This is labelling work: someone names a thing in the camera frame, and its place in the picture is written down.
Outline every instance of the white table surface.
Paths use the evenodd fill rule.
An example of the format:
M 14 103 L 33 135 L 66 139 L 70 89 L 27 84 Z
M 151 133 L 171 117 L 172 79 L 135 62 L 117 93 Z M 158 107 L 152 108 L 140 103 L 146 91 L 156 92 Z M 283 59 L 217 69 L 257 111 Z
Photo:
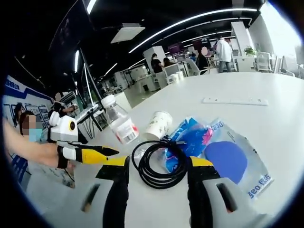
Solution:
M 203 97 L 262 98 L 269 106 L 201 104 Z M 222 73 L 185 78 L 171 84 L 137 105 L 130 115 L 135 125 L 145 129 L 153 112 L 167 111 L 175 128 L 186 116 L 207 122 L 220 117 L 256 148 L 275 181 L 253 201 L 260 213 L 277 215 L 290 200 L 304 171 L 304 81 L 269 73 Z M 106 128 L 90 144 L 130 149 L 118 142 Z M 90 181 L 100 166 L 78 165 L 77 184 Z M 133 228 L 189 226 L 190 209 L 185 177 L 167 190 L 146 186 L 130 162 L 129 200 L 125 225 Z

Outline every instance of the floor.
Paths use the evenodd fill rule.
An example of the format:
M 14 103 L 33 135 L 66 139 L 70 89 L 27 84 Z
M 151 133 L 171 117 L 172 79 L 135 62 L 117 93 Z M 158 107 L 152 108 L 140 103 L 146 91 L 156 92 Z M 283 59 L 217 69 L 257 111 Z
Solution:
M 157 91 L 150 92 L 144 90 L 142 90 L 142 92 L 140 93 L 136 84 L 124 90 L 124 94 L 126 95 L 132 108 L 134 108 L 139 103 L 141 103 L 142 101 L 149 98 L 155 93 L 157 93 Z

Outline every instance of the potted plant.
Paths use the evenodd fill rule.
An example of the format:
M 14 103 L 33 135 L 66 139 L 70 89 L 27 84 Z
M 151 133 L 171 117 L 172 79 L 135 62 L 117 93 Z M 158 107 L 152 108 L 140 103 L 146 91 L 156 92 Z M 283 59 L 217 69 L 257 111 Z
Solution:
M 248 46 L 247 48 L 245 48 L 244 51 L 246 52 L 247 56 L 254 56 L 256 54 L 256 51 L 252 47 L 250 47 L 250 46 Z

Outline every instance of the bottle label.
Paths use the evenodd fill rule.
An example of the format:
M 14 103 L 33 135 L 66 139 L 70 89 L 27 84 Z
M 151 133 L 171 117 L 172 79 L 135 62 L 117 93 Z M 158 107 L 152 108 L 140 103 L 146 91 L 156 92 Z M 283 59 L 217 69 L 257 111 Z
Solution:
M 135 127 L 131 119 L 128 119 L 122 125 L 117 127 L 114 133 L 122 144 L 127 144 L 133 141 L 139 135 L 138 129 Z

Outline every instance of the bottle cap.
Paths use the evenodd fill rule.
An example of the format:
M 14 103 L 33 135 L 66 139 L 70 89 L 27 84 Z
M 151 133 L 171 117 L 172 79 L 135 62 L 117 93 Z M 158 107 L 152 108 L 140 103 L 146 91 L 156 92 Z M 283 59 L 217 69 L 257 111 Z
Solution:
M 109 95 L 101 100 L 101 104 L 104 108 L 108 108 L 109 106 L 113 105 L 116 102 L 114 95 Z

